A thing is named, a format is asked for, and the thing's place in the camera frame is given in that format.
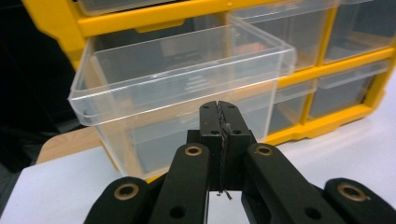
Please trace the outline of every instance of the plastic drawer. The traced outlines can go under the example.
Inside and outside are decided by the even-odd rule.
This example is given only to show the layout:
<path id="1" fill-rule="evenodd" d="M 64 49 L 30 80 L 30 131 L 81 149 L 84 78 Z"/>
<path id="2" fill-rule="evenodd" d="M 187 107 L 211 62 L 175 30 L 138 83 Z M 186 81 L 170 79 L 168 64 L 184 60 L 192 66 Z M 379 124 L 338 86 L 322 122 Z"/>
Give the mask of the plastic drawer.
<path id="1" fill-rule="evenodd" d="M 317 119 L 361 104 L 375 75 L 389 70 L 389 61 L 369 63 L 318 80 L 318 89 L 309 112 L 309 119 Z"/>
<path id="2" fill-rule="evenodd" d="M 233 14 L 297 49 L 296 69 L 315 65 L 326 23 L 326 10 L 334 0 L 281 1 L 239 9 Z"/>
<path id="3" fill-rule="evenodd" d="M 234 17 L 224 26 L 209 18 L 145 35 L 199 31 L 138 44 L 130 44 L 141 40 L 133 31 L 88 41 L 69 101 L 82 124 L 97 128 L 123 175 L 166 172 L 187 130 L 199 129 L 199 106 L 210 101 L 237 105 L 265 138 L 276 79 L 292 73 L 294 49 Z"/>
<path id="4" fill-rule="evenodd" d="M 268 133 L 279 132 L 297 125 L 303 114 L 306 95 L 315 90 L 315 80 L 277 90 Z"/>
<path id="5" fill-rule="evenodd" d="M 147 7 L 174 0 L 78 0 L 84 14 L 98 16 L 110 12 L 122 11 L 137 7 Z"/>
<path id="6" fill-rule="evenodd" d="M 325 63 L 390 47 L 396 31 L 396 1 L 344 0 L 338 8 Z"/>

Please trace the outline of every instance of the screw hole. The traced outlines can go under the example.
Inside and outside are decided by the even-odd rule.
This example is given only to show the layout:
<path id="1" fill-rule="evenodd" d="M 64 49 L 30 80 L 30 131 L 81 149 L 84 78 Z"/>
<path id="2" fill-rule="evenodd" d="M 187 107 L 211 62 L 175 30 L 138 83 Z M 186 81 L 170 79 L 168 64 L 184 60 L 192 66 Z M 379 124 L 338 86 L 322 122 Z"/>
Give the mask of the screw hole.
<path id="1" fill-rule="evenodd" d="M 271 148 L 264 146 L 256 147 L 256 152 L 263 156 L 271 156 L 273 154 L 273 150 Z"/>
<path id="2" fill-rule="evenodd" d="M 134 188 L 131 186 L 124 187 L 120 189 L 120 195 L 122 196 L 128 196 L 129 194 L 132 194 L 134 192 Z"/>
<path id="3" fill-rule="evenodd" d="M 139 187 L 134 183 L 122 184 L 114 191 L 114 197 L 120 201 L 125 201 L 132 199 L 138 191 Z"/>
<path id="4" fill-rule="evenodd" d="M 260 153 L 263 153 L 263 154 L 268 154 L 271 152 L 271 150 L 267 147 L 259 147 L 259 151 L 260 151 Z"/>
<path id="5" fill-rule="evenodd" d="M 344 192 L 349 194 L 351 197 L 360 197 L 361 195 L 358 193 L 357 190 L 346 187 L 344 188 Z"/>
<path id="6" fill-rule="evenodd" d="M 171 209 L 170 213 L 172 218 L 182 218 L 186 215 L 183 207 L 174 207 Z"/>
<path id="7" fill-rule="evenodd" d="M 199 147 L 188 147 L 184 150 L 184 152 L 189 156 L 198 156 L 202 153 L 202 149 Z"/>
<path id="8" fill-rule="evenodd" d="M 308 217 L 310 217 L 310 218 L 312 218 L 312 219 L 314 219 L 314 220 L 319 220 L 319 219 L 321 219 L 321 213 L 318 211 L 318 209 L 316 209 L 316 208 L 313 208 L 313 207 L 306 207 L 305 208 L 305 214 L 308 216 Z"/>
<path id="9" fill-rule="evenodd" d="M 348 183 L 341 183 L 337 187 L 338 191 L 346 198 L 355 201 L 355 202 L 363 202 L 368 200 L 366 194 L 361 190 L 356 188 L 353 185 Z"/>

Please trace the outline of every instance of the transparent plastic bin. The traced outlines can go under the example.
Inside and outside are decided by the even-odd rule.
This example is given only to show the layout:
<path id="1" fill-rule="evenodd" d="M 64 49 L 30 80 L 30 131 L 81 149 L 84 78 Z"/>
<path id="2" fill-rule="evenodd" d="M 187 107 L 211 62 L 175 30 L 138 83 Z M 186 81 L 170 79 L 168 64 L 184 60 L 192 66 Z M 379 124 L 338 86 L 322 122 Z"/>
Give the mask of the transparent plastic bin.
<path id="1" fill-rule="evenodd" d="M 69 101 L 82 124 L 96 127 L 123 175 L 166 172 L 210 101 L 237 105 L 256 138 L 266 137 L 276 79 L 292 73 L 295 51 L 236 18 L 229 22 L 214 27 L 197 18 L 199 31 L 132 45 L 120 46 L 136 41 L 131 31 L 88 41 Z M 191 28 L 185 25 L 171 33 Z"/>
<path id="2" fill-rule="evenodd" d="M 385 60 L 321 77 L 309 119 L 317 119 L 361 104 L 374 77 L 388 70 L 389 61 Z"/>
<path id="3" fill-rule="evenodd" d="M 98 16 L 110 12 L 122 11 L 137 7 L 148 7 L 175 0 L 78 0 L 84 14 Z"/>
<path id="4" fill-rule="evenodd" d="M 316 81 L 309 80 L 277 90 L 268 133 L 297 125 L 303 114 L 306 96 L 316 89 Z"/>
<path id="5" fill-rule="evenodd" d="M 325 63 L 390 47 L 396 32 L 395 0 L 344 0 L 338 8 Z"/>
<path id="6" fill-rule="evenodd" d="M 239 9 L 233 15 L 297 49 L 296 70 L 315 65 L 326 22 L 326 10 L 336 0 L 287 0 Z"/>

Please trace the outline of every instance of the white table surface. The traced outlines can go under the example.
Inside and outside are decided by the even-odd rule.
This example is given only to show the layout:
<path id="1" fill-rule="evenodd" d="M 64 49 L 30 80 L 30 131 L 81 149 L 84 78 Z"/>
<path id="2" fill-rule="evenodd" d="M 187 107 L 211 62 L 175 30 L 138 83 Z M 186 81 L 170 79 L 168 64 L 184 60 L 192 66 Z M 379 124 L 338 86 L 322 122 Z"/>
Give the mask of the white table surface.
<path id="1" fill-rule="evenodd" d="M 396 208 L 396 77 L 371 116 L 315 139 L 278 146 L 311 183 L 357 180 Z M 105 187 L 121 175 L 101 147 L 29 168 L 21 176 L 0 219 L 11 223 L 82 223 Z M 248 223 L 240 194 L 233 200 L 210 194 L 209 223 Z"/>

